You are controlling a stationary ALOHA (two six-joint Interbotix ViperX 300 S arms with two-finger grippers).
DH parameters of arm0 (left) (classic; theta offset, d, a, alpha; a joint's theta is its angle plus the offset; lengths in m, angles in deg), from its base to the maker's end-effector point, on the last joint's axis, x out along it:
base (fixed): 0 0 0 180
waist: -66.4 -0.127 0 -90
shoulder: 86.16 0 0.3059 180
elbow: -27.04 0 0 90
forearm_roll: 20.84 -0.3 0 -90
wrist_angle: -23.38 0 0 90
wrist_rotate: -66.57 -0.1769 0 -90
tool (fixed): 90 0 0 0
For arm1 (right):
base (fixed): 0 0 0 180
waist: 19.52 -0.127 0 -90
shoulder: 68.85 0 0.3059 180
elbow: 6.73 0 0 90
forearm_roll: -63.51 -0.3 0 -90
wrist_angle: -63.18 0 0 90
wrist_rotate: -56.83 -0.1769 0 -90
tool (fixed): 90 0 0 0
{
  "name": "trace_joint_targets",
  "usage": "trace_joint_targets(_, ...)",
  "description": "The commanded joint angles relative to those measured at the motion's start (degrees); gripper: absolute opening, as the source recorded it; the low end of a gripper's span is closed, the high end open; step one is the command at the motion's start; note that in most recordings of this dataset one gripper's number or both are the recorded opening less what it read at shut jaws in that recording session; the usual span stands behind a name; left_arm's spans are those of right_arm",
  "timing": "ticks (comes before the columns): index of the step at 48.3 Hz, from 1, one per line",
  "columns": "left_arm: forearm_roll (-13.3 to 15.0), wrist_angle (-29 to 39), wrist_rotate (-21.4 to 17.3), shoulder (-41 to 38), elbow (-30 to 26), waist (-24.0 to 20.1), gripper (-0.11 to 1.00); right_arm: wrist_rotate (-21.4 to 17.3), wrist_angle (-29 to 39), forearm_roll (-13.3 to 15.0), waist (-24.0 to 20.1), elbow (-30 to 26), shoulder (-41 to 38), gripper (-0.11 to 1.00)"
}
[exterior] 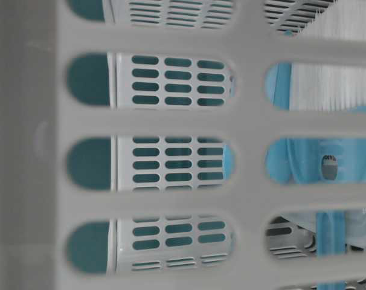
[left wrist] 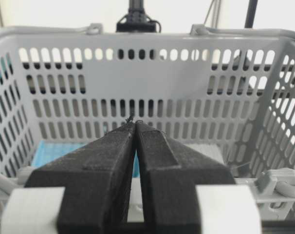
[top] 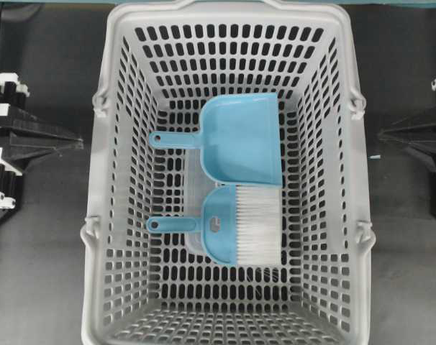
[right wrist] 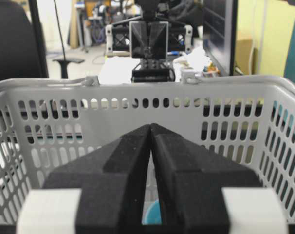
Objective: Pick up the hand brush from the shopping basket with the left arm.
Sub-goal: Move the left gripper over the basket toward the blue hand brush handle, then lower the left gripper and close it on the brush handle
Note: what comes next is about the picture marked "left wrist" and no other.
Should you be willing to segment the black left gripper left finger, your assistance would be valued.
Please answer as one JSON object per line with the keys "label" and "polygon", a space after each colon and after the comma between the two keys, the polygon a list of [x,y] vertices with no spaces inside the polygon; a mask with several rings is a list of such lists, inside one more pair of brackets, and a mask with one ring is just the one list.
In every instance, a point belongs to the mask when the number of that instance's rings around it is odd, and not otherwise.
{"label": "black left gripper left finger", "polygon": [[1,234],[102,234],[127,220],[135,154],[128,122],[32,171],[11,193]]}

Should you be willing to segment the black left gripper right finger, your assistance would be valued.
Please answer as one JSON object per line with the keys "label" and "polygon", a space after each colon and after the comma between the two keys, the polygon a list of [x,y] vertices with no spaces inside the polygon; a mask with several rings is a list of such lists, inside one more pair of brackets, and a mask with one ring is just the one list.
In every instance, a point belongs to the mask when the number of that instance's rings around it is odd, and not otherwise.
{"label": "black left gripper right finger", "polygon": [[144,219],[157,234],[259,234],[253,195],[229,168],[136,122]]}

